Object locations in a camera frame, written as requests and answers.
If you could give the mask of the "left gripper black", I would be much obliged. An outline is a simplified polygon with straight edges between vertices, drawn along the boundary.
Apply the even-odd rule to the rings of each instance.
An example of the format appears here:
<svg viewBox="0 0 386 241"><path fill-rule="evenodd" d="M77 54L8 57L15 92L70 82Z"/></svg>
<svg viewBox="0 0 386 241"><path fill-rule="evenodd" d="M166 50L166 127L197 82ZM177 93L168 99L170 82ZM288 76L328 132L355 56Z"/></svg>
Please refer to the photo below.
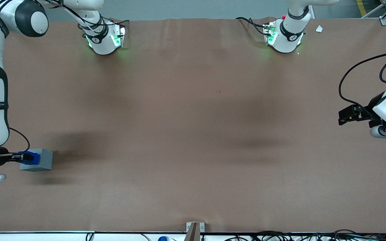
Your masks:
<svg viewBox="0 0 386 241"><path fill-rule="evenodd" d="M383 120L373 108L380 102L384 92L373 97L366 107L360 105L348 106L339 111L339 125L342 126L348 122L368 121L369 128L384 126L386 128L386 121Z"/></svg>

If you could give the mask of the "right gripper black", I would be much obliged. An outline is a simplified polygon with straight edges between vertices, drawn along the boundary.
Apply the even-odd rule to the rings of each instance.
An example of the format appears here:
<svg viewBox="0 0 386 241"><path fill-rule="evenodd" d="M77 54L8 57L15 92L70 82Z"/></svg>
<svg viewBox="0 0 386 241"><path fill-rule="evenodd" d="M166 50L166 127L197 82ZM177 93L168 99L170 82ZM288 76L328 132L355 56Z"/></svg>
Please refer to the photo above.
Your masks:
<svg viewBox="0 0 386 241"><path fill-rule="evenodd" d="M35 154L34 153L23 153L22 160L23 161L34 161ZM6 162L20 162L20 153L10 153L7 149L0 149L0 166L4 165Z"/></svg>

